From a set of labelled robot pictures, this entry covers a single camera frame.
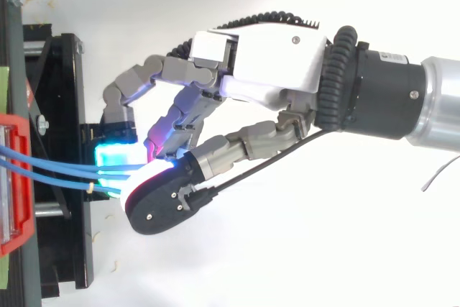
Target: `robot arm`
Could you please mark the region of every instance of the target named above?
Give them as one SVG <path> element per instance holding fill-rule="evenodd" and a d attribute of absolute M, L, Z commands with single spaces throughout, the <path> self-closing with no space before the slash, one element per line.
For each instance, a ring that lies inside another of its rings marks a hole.
<path fill-rule="evenodd" d="M 163 232 L 194 215 L 230 184 L 198 191 L 195 186 L 234 163 L 277 160 L 327 132 L 460 148 L 460 62 L 429 58 L 413 65 L 403 55 L 369 50 L 351 27 L 341 28 L 333 44 L 302 25 L 213 29 L 196 34 L 188 60 L 152 56 L 131 70 L 139 79 L 135 90 L 125 92 L 120 82 L 108 87 L 120 91 L 121 106 L 154 80 L 184 85 L 144 142 L 151 162 L 133 174 L 121 194 L 131 225 L 142 234 Z M 260 122 L 196 146 L 203 120 L 228 97 L 278 111 L 277 122 Z M 323 131 L 307 137 L 312 124 Z M 158 159 L 174 166 L 155 175 Z"/>

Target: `blue wire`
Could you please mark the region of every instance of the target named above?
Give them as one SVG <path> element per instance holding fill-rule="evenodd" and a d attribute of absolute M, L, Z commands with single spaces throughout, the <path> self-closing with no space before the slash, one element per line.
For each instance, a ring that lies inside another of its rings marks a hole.
<path fill-rule="evenodd" d="M 17 151 L 9 149 L 8 147 L 4 147 L 0 145 L 0 154 L 11 158 L 13 160 L 18 160 L 22 162 L 26 162 L 29 165 L 34 165 L 35 167 L 39 167 L 45 170 L 49 170 L 56 173 L 61 173 L 65 175 L 72 175 L 77 176 L 79 178 L 87 178 L 87 179 L 107 179 L 107 180 L 127 180 L 129 175 L 115 175 L 115 174 L 97 174 L 97 173 L 90 173 L 82 170 L 77 170 L 73 168 L 63 167 L 53 161 L 46 161 L 41 160 L 39 158 L 34 158 L 30 156 L 23 155 Z"/>
<path fill-rule="evenodd" d="M 67 180 L 50 178 L 49 176 L 40 175 L 40 174 L 31 172 L 30 170 L 26 170 L 24 168 L 18 167 L 17 165 L 13 165 L 12 163 L 6 160 L 2 160 L 2 159 L 0 159 L 0 167 L 4 167 L 15 173 L 21 174 L 27 178 L 31 178 L 41 183 L 46 183 L 48 185 L 56 185 L 56 186 L 63 187 L 63 188 L 72 188 L 74 190 L 86 190 L 87 191 L 89 189 L 89 183 L 78 183 L 75 181 L 67 181 Z M 103 193 L 110 192 L 110 193 L 115 193 L 115 194 L 121 193 L 121 191 L 117 190 L 116 188 L 103 187 L 99 185 L 95 185 L 93 191 L 103 192 Z"/>
<path fill-rule="evenodd" d="M 96 165 L 76 165 L 73 163 L 63 163 L 63 162 L 56 162 L 56 161 L 49 161 L 49 160 L 42 160 L 40 158 L 35 158 L 35 157 L 30 157 L 27 155 L 23 155 L 20 152 L 14 151 L 13 149 L 10 149 L 8 147 L 5 147 L 3 145 L 0 145 L 0 153 L 4 156 L 13 158 L 13 160 L 18 160 L 22 162 L 29 163 L 30 165 L 35 165 L 32 162 L 46 162 L 51 165 L 58 165 L 60 167 L 67 167 L 67 168 L 72 168 L 72 169 L 77 169 L 77 170 L 82 170 L 86 172 L 98 172 L 100 170 L 103 170 L 104 172 L 111 172 L 111 171 L 117 171 L 117 172 L 126 172 L 130 170 L 138 170 L 144 165 L 107 165 L 103 167 L 98 167 Z"/>

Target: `red clamp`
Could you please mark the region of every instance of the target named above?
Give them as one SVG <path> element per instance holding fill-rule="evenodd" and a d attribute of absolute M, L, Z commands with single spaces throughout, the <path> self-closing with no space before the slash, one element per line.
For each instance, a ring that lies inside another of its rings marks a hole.
<path fill-rule="evenodd" d="M 4 145 L 31 155 L 28 119 L 0 114 L 0 132 Z M 23 162 L 11 160 L 11 163 L 31 169 Z M 31 179 L 0 168 L 0 257 L 22 246 L 34 234 L 34 217 Z"/>

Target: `metal rod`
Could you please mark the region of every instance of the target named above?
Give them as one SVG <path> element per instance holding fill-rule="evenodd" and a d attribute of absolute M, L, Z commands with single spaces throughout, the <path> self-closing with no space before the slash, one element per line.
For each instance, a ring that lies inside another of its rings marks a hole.
<path fill-rule="evenodd" d="M 24 55 L 26 57 L 38 57 L 42 54 L 45 41 L 25 41 Z"/>
<path fill-rule="evenodd" d="M 54 217 L 62 216 L 63 211 L 57 201 L 35 204 L 35 217 Z"/>

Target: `white background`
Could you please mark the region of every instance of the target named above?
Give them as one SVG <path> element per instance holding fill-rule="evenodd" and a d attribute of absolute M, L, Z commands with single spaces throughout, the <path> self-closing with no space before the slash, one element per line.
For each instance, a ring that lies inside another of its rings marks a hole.
<path fill-rule="evenodd" d="M 85 42 L 86 119 L 98 122 L 105 85 L 196 30 L 285 10 L 320 20 L 330 38 L 353 25 L 371 48 L 420 63 L 460 59 L 458 8 L 459 0 L 30 0 L 24 22 L 51 22 L 55 35 L 74 32 Z M 141 136 L 179 89 L 160 84 L 136 102 Z M 203 139 L 274 118 L 226 102 Z M 131 230 L 117 201 L 93 203 L 96 279 L 87 290 L 63 284 L 62 296 L 44 305 L 459 306 L 458 163 L 420 192 L 453 156 L 405 140 L 330 134 L 152 237 Z"/>

